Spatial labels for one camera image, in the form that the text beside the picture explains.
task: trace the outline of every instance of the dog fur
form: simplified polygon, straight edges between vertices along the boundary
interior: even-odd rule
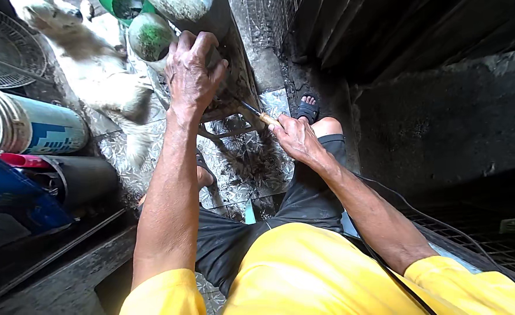
[[[127,135],[127,159],[140,168],[150,138],[142,125],[152,87],[127,73],[120,43],[109,43],[91,22],[92,5],[80,10],[63,0],[10,0],[20,19],[48,39],[69,86],[81,101],[104,113]]]

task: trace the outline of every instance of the man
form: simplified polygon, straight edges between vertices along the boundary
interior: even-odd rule
[[[437,314],[515,314],[515,283],[499,272],[472,275],[440,257],[407,218],[341,165],[341,125],[333,118],[310,125],[311,97],[303,99],[303,117],[282,115],[282,128],[269,126],[297,161],[277,215],[245,225],[200,209],[198,189],[213,177],[195,153],[197,127],[228,66],[205,68],[211,45],[217,40],[205,32],[183,32],[170,45],[172,102],[139,220],[133,291],[121,314],[204,314],[194,270],[228,297],[224,314],[424,314],[340,235],[343,208]]]

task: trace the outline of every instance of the knee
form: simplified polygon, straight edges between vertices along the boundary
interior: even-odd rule
[[[343,133],[343,128],[339,121],[333,117],[325,117],[311,125],[316,137],[327,136],[328,134]]]

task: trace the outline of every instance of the yellow shirt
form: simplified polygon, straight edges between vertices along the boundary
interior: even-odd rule
[[[499,272],[472,275],[434,256],[401,280],[437,314],[515,314],[515,283]],[[303,223],[263,233],[240,264],[223,314],[425,314],[375,260],[341,235]],[[139,285],[121,315],[205,314],[191,270]]]

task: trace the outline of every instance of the forearm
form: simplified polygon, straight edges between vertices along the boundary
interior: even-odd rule
[[[167,270],[195,267],[199,217],[195,143],[199,120],[178,116],[172,107],[166,120],[162,151],[139,219],[134,287]]]
[[[311,164],[353,218],[362,237],[394,271],[403,275],[413,262],[437,255],[411,221],[331,154],[323,152]]]

